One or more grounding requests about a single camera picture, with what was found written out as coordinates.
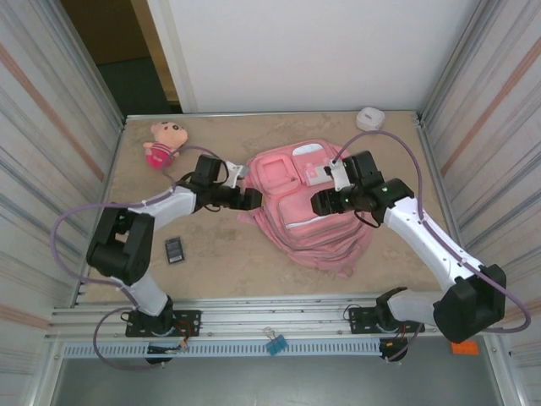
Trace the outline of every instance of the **stuffed pig toy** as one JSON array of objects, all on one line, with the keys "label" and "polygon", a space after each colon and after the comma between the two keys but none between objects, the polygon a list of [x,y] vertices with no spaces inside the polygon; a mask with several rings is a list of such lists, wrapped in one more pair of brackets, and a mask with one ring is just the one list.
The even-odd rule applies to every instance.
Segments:
[{"label": "stuffed pig toy", "polygon": [[[150,131],[154,135],[155,142],[145,142],[143,147],[145,148],[146,161],[151,167],[161,168],[169,154],[188,140],[186,130],[169,121],[152,125]],[[171,165],[171,162],[172,158],[166,162],[166,166]]]}]

